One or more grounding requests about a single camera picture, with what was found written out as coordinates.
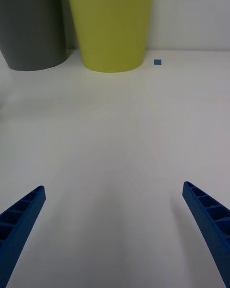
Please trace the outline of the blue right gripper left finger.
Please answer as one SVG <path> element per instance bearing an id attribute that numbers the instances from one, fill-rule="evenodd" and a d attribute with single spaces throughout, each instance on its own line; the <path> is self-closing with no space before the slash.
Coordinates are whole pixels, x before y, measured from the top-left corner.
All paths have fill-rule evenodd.
<path id="1" fill-rule="evenodd" d="M 0 215 L 0 287 L 7 286 L 45 200 L 40 185 Z"/>

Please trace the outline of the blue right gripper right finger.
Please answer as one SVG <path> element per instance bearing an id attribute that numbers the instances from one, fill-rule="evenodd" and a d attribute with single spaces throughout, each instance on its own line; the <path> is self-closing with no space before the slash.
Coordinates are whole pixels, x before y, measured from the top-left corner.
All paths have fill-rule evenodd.
<path id="1" fill-rule="evenodd" d="M 225 286 L 230 286 L 230 210 L 186 181 L 182 196 L 215 261 Z"/>

